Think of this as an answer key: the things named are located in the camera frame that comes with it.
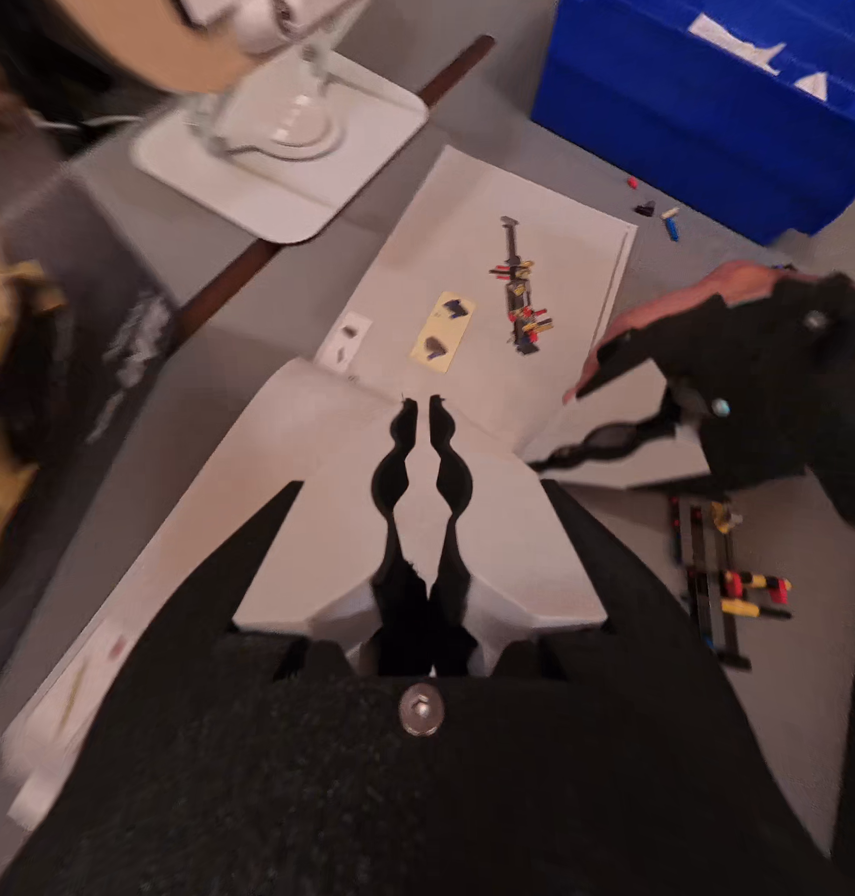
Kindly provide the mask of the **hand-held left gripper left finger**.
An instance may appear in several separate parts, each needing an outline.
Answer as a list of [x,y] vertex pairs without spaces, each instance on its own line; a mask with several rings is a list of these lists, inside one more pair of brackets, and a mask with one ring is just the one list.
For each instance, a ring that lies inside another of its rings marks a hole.
[[377,631],[420,577],[394,510],[409,487],[413,399],[380,412],[308,475],[234,616],[241,631]]

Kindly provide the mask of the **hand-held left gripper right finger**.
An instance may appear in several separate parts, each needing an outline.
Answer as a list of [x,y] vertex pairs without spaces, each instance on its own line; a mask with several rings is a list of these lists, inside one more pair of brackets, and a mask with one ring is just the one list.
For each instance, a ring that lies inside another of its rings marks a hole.
[[449,511],[429,593],[443,621],[476,641],[600,627],[607,612],[539,477],[438,395],[428,419]]

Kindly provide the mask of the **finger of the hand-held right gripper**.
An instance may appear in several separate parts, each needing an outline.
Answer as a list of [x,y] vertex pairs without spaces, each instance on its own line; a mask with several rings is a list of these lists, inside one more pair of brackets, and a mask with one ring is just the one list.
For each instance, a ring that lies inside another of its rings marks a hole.
[[522,449],[525,462],[538,462],[562,446],[579,444],[596,429],[635,424],[655,416],[668,388],[665,375],[646,360],[582,398],[557,409]]
[[558,420],[538,436],[540,476],[578,486],[629,490],[709,473],[700,434],[665,419],[593,427]]

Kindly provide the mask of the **grey lego beam assembly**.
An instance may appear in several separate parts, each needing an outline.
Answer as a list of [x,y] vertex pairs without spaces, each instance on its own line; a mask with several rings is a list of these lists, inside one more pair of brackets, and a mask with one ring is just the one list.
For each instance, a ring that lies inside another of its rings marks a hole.
[[694,629],[722,666],[749,673],[753,664],[740,647],[738,622],[791,620],[793,584],[739,562],[735,532],[743,517],[728,499],[702,502],[669,493],[667,505],[673,561],[685,578],[680,600]]

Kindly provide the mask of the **lego instruction booklet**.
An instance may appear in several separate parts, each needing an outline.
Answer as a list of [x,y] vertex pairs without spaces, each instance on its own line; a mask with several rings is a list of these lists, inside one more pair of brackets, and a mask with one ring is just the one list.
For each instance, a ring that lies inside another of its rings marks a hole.
[[[129,650],[197,567],[291,481],[405,399],[418,403],[402,551],[433,583],[449,511],[430,398],[522,459],[609,322],[637,226],[446,147],[315,360],[284,364],[2,737],[9,818],[51,809]],[[377,631],[294,633],[364,656]]]

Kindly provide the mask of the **person's right hand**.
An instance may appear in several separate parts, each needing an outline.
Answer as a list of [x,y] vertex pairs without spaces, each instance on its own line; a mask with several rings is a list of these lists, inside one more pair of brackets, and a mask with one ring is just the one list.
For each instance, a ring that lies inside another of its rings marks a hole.
[[642,330],[659,319],[680,315],[711,297],[719,296],[730,306],[769,296],[784,280],[814,282],[817,277],[785,267],[770,267],[751,261],[731,261],[719,265],[697,283],[657,297],[615,317],[599,342],[592,348],[582,367],[580,379],[562,397],[562,402],[575,399],[592,379],[599,367],[601,348],[630,330]]

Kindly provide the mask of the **blue storage bin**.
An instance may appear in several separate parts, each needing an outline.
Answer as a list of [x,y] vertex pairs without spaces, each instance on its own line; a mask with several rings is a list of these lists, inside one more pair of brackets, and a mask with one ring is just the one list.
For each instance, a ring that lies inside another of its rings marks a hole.
[[855,1],[559,2],[532,118],[768,245],[855,201]]

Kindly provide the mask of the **white desk stand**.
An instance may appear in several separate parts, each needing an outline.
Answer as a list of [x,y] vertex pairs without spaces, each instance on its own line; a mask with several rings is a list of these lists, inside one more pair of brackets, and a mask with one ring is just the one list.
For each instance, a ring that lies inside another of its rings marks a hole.
[[328,57],[368,2],[178,2],[190,26],[228,25],[254,73],[189,98],[190,133],[212,156],[257,152],[311,161],[332,151],[343,126],[326,98]]

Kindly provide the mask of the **white square base plate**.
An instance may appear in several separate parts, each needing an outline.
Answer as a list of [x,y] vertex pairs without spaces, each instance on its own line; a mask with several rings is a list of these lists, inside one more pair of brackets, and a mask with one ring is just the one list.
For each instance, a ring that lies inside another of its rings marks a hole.
[[188,130],[183,100],[138,136],[133,164],[255,238],[294,245],[317,235],[422,129],[415,94],[331,51],[326,99],[343,126],[337,146],[311,161],[257,152],[214,157]]

